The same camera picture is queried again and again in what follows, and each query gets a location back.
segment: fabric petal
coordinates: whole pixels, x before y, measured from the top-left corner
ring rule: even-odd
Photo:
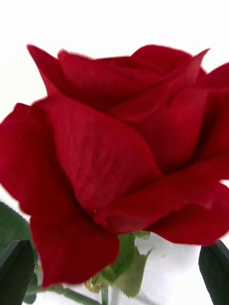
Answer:
[[[95,109],[109,109],[143,90],[136,80],[114,73],[99,61],[66,51],[61,51],[58,59],[64,90]]]
[[[81,283],[112,263],[119,251],[117,236],[96,226],[80,208],[57,162],[51,135],[23,104],[0,125],[0,183],[32,215],[44,286]]]
[[[89,215],[161,176],[144,140],[129,127],[64,96],[32,106],[53,129],[57,158]]]
[[[189,205],[197,205],[196,210],[213,210],[215,204],[221,205],[219,214],[215,215],[215,236],[221,237],[229,229],[228,202],[219,194],[219,182],[229,178],[229,156],[221,156],[205,162],[196,163],[184,170],[159,179],[149,187],[143,188],[134,194],[114,201],[103,211],[94,216],[94,221],[106,230],[116,233],[128,233],[152,227],[155,223],[166,219],[172,212],[180,212]],[[212,214],[209,214],[209,227],[211,227]],[[180,231],[177,239],[181,243],[189,243]]]
[[[211,208],[190,204],[173,211],[147,231],[177,244],[208,246],[229,230],[229,189],[218,184]]]
[[[178,66],[192,58],[192,55],[173,48],[159,46],[159,45],[146,45],[138,49],[131,56],[132,58],[143,59],[150,64],[157,66],[161,74],[167,74],[175,70]],[[199,71],[199,78],[206,73],[201,68]]]
[[[196,84],[195,87],[208,91],[228,91],[229,90],[229,63],[226,63],[211,73],[205,75]]]
[[[141,84],[143,86],[142,90],[152,86],[163,75],[157,66],[130,56],[99,58],[96,61],[120,75],[120,77]]]
[[[168,106],[183,89],[196,82],[200,64],[207,51],[201,52],[160,78],[152,88],[114,106],[106,113],[124,122],[141,122],[160,106]]]
[[[229,94],[227,99],[218,96],[217,104],[221,109],[215,113],[217,116],[213,126],[209,126],[209,134],[203,143],[199,144],[198,160],[219,155],[229,154]]]
[[[74,216],[65,224],[31,217],[44,270],[43,288],[81,284],[117,259],[118,237],[93,224],[82,211]]]
[[[151,90],[107,112],[141,134],[165,173],[183,166],[195,150],[207,92],[192,85],[205,54],[191,58]]]
[[[48,95],[62,92],[63,76],[58,60],[36,46],[27,45],[27,49],[39,69]]]

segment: rose petal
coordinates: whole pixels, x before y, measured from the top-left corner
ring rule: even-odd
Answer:
[[[0,182],[32,215],[43,285],[81,283],[116,259],[118,238],[82,211],[50,136],[49,129],[31,120],[29,106],[17,104],[0,125]]]
[[[200,69],[205,50],[191,58],[176,70],[160,78],[154,86],[106,111],[112,117],[124,122],[139,122],[151,115],[157,108],[168,106],[183,89],[193,85]]]
[[[53,128],[58,160],[89,215],[161,175],[137,133],[90,107],[56,96],[32,113]]]
[[[202,143],[199,143],[198,160],[200,161],[229,154],[229,94],[227,93],[225,97],[218,96],[216,102],[219,109],[215,112],[214,125],[208,126],[210,129],[208,135]]]
[[[173,211],[147,231],[178,244],[208,246],[229,230],[229,189],[218,184],[212,206],[190,204]]]
[[[229,63],[226,63],[211,73],[205,75],[195,87],[208,91],[228,91],[229,90]]]
[[[44,270],[43,288],[86,282],[118,256],[118,237],[94,225],[82,211],[65,224],[32,216],[31,230]]]
[[[128,233],[152,227],[170,213],[180,212],[191,204],[201,207],[195,210],[205,209],[206,215],[207,211],[215,209],[215,204],[219,204],[221,212],[214,214],[213,225],[218,224],[218,227],[215,227],[214,236],[212,235],[212,241],[214,241],[216,236],[221,237],[229,229],[229,205],[227,201],[225,202],[224,196],[221,201],[218,182],[221,179],[229,178],[228,166],[228,155],[196,163],[182,171],[167,175],[134,194],[112,202],[94,216],[94,221],[110,232]],[[205,219],[205,224],[211,227],[213,216],[211,213],[208,215],[209,224],[208,219]],[[173,236],[173,240],[170,240],[174,242],[179,240],[184,244],[190,243],[188,231],[186,234],[185,236],[181,230],[177,232],[177,236]],[[205,237],[202,236],[201,243],[208,243],[210,238],[211,236],[207,236],[205,240]],[[200,239],[193,239],[192,243],[198,244],[199,241]]]
[[[191,58],[164,82],[107,112],[141,134],[166,173],[184,165],[198,141],[207,92],[191,85],[205,54]]]
[[[27,49],[39,69],[48,95],[62,92],[63,76],[58,60],[36,46],[27,45]]]
[[[109,109],[143,90],[139,82],[117,75],[99,61],[66,51],[58,58],[65,91],[95,109]]]
[[[175,70],[178,66],[192,58],[192,55],[177,49],[172,49],[158,45],[146,45],[138,49],[132,58],[143,59],[150,64],[158,66],[161,73],[166,74]],[[199,76],[202,77],[206,73],[200,69]]]
[[[112,72],[125,77],[143,86],[142,90],[152,86],[159,77],[163,75],[158,67],[139,58],[132,57],[111,57],[100,58],[96,61],[105,65]]]

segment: artificial rose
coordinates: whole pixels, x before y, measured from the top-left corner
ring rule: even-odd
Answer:
[[[31,215],[43,285],[115,261],[118,235],[182,244],[229,230],[229,64],[149,45],[130,57],[58,59],[28,46],[48,97],[0,125],[0,182]]]

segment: white backdrop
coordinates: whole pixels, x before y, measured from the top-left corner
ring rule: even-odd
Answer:
[[[228,0],[2,0],[0,121],[15,103],[30,104],[46,94],[27,43],[54,56],[65,48],[91,57],[130,55],[146,44],[192,54],[210,47],[203,66],[211,71],[229,61],[228,29]],[[2,188],[0,199],[18,209]],[[142,252],[154,247],[142,290],[134,301],[110,291],[110,305],[212,305],[198,269],[199,247],[175,245],[155,235],[139,247]],[[44,293],[34,303],[58,304],[75,302]]]

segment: red petal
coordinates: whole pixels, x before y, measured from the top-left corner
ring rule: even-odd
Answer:
[[[229,230],[229,189],[219,184],[212,206],[190,204],[147,228],[178,244],[210,245]]]
[[[143,86],[142,90],[151,86],[163,75],[157,66],[148,61],[133,57],[100,58],[96,61],[121,77],[125,77]]]
[[[196,88],[208,91],[228,91],[229,90],[229,63],[222,65],[211,73],[201,78],[196,84]]]
[[[162,74],[170,73],[178,66],[192,58],[187,52],[176,50],[164,46],[146,45],[138,49],[131,57],[143,59],[150,64],[158,66]],[[206,73],[201,69],[199,77]]]
[[[99,61],[62,51],[58,55],[65,91],[93,108],[109,109],[142,91],[141,85],[117,75]]]
[[[88,106],[56,96],[32,111],[53,128],[58,160],[89,215],[161,175],[137,133]]]
[[[94,225],[82,211],[74,216],[65,224],[31,217],[44,270],[43,288],[86,282],[117,259],[118,237]]]
[[[151,90],[107,112],[142,135],[164,172],[182,166],[194,152],[207,93],[191,85],[205,54],[191,58]]]
[[[33,45],[27,45],[27,49],[39,69],[48,95],[62,92],[63,77],[58,60]]]
[[[219,112],[215,113],[216,119],[213,126],[208,126],[210,132],[208,137],[199,144],[199,160],[219,155],[229,154],[229,95],[226,99],[218,96],[217,104],[221,106]]]
[[[206,235],[206,239],[203,235],[201,243],[210,243],[210,239],[214,242],[229,230],[229,202],[225,201],[225,191],[223,195],[219,193],[218,182],[229,178],[228,165],[229,156],[196,163],[182,171],[165,176],[134,194],[114,201],[96,214],[94,220],[110,232],[127,233],[153,228],[154,224],[163,219],[163,224],[166,225],[166,217],[173,215],[171,213],[176,211],[184,213],[183,209],[185,211],[190,205],[197,205],[195,211],[199,210],[200,214],[204,213],[202,210],[206,211],[205,225],[195,228],[195,219],[193,219],[193,223],[191,220],[189,222],[189,231],[179,230],[176,231],[176,235],[169,237],[169,221],[166,238],[172,242],[199,244],[200,237],[195,239],[196,236],[192,231],[204,229],[205,234],[206,230],[210,230],[211,225],[214,225],[214,234]]]
[[[29,110],[18,104],[0,125],[0,182],[32,215],[43,285],[81,283],[116,259],[118,238],[82,211],[56,160],[50,130],[37,126]]]

